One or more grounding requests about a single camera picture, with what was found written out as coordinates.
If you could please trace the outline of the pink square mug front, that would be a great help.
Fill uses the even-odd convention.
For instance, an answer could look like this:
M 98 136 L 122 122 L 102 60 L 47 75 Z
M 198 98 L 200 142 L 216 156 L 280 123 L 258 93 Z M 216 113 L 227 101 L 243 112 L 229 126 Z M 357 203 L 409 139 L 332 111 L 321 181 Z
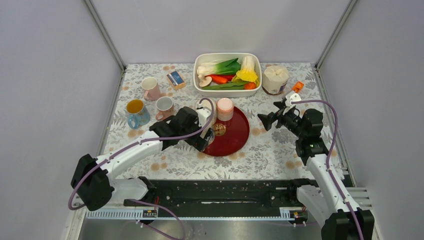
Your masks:
M 175 106 L 173 100 L 168 96 L 162 96 L 156 101 L 156 109 L 158 113 L 155 116 L 157 121 L 162 121 L 175 114 Z

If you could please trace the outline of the blue glazed mug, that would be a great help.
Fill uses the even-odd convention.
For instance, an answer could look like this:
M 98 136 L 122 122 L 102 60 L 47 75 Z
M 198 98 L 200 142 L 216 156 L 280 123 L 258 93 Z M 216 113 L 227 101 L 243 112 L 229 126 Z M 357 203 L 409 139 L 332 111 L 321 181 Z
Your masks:
M 140 99 L 133 99 L 126 105 L 128 112 L 127 124 L 135 130 L 149 123 L 151 116 L 145 103 Z

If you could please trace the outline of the pink faceted mug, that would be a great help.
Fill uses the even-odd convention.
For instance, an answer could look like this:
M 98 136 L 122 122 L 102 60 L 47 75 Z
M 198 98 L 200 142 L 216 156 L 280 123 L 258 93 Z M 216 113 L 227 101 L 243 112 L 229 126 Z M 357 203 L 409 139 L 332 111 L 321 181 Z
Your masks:
M 155 77 L 144 78 L 141 82 L 141 87 L 144 90 L 143 98 L 146 101 L 156 101 L 161 97 L 158 80 Z

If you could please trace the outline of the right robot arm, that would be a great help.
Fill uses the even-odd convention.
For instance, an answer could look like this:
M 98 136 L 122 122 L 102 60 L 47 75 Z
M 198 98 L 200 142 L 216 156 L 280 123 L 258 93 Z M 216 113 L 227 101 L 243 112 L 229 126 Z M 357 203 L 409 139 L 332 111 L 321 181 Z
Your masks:
M 258 114 L 265 130 L 273 123 L 284 126 L 298 139 L 296 154 L 313 175 L 317 186 L 303 184 L 287 191 L 287 201 L 293 206 L 303 204 L 315 218 L 323 240 L 371 240 L 375 218 L 370 210 L 363 210 L 337 176 L 331 163 L 335 143 L 327 148 L 322 137 L 323 113 L 309 108 L 302 116 L 294 102 L 276 101 L 277 112 Z

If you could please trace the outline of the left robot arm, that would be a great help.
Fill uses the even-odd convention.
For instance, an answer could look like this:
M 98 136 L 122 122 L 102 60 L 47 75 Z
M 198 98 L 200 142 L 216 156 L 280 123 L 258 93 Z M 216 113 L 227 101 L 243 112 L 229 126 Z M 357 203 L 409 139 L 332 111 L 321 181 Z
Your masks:
M 82 156 L 74 171 L 70 185 L 73 188 L 68 207 L 73 205 L 75 196 L 89 211 L 96 211 L 108 203 L 122 203 L 125 200 L 138 200 L 148 206 L 155 200 L 155 192 L 141 177 L 119 179 L 118 176 L 141 160 L 158 154 L 179 141 L 202 152 L 213 135 L 210 124 L 214 110 L 208 107 L 192 109 L 183 107 L 171 115 L 154 123 L 149 130 L 129 144 L 116 151 L 92 157 Z

